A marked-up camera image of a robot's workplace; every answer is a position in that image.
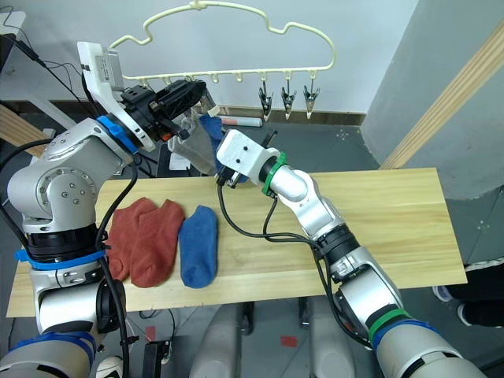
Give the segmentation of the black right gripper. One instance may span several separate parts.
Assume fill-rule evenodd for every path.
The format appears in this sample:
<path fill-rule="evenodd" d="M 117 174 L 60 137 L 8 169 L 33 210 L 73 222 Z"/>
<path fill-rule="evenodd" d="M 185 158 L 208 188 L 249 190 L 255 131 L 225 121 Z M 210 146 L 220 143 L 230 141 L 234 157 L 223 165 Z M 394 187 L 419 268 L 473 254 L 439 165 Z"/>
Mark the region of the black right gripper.
<path fill-rule="evenodd" d="M 224 185 L 235 188 L 241 178 L 241 174 L 227 166 L 222 166 L 217 172 L 217 185 L 223 187 Z"/>

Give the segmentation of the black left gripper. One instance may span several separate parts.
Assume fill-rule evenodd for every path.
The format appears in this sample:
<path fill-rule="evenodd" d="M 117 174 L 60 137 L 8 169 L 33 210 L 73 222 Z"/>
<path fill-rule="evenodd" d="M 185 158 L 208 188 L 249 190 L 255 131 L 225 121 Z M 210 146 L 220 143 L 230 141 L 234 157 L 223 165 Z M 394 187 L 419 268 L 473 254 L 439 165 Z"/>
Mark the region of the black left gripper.
<path fill-rule="evenodd" d="M 201 80 L 176 80 L 154 92 L 140 85 L 125 89 L 120 95 L 126 113 L 153 141 L 168 141 L 178 134 L 172 119 L 196 105 L 206 91 Z"/>

